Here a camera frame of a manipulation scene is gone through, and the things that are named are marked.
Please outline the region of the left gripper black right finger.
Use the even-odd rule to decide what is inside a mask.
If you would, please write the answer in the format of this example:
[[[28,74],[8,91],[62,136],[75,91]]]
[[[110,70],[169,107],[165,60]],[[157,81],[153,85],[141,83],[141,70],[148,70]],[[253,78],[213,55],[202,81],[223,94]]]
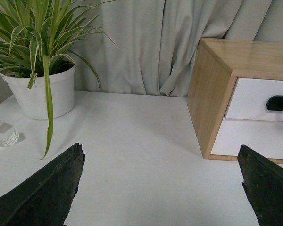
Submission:
[[[238,163],[243,189],[261,226],[283,226],[283,168],[246,145]]]

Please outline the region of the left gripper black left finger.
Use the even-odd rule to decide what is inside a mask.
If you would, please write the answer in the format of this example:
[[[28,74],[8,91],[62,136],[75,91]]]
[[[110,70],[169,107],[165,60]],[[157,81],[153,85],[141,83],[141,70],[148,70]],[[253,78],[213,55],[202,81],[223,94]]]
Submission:
[[[0,226],[62,226],[78,192],[85,154],[75,143],[0,197]]]

